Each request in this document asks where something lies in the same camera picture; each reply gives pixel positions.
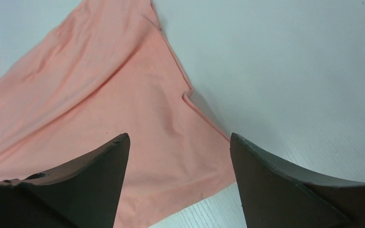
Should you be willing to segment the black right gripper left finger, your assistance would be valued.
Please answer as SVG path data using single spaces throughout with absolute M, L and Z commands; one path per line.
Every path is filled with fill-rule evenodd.
M 52 169 L 0 181 L 0 228 L 111 228 L 129 149 L 123 133 Z

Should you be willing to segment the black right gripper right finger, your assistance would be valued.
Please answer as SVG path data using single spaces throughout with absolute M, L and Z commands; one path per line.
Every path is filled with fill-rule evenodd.
M 324 175 L 233 133 L 234 168 L 249 228 L 365 228 L 365 183 Z

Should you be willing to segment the pink t shirt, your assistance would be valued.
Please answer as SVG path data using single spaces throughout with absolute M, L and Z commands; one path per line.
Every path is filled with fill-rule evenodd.
M 228 138 L 192 86 L 149 0 L 85 0 L 0 79 L 0 181 L 129 134 L 115 226 L 146 228 L 235 181 Z

